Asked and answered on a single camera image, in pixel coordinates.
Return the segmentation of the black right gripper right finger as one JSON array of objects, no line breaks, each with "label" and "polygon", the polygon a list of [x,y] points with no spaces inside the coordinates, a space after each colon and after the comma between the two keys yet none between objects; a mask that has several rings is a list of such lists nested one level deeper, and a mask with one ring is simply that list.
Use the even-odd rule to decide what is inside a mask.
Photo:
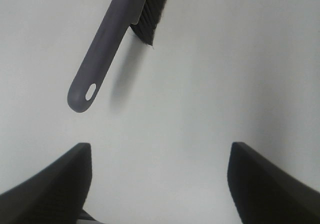
[{"label": "black right gripper right finger", "polygon": [[244,224],[320,222],[320,193],[244,142],[231,145],[227,183]]}]

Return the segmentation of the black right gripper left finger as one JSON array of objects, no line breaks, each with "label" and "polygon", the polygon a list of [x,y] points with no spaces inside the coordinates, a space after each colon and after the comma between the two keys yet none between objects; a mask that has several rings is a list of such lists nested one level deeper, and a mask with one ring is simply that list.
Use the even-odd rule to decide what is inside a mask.
[{"label": "black right gripper left finger", "polygon": [[0,195],[0,222],[75,224],[91,181],[91,146],[78,143],[39,173]]}]

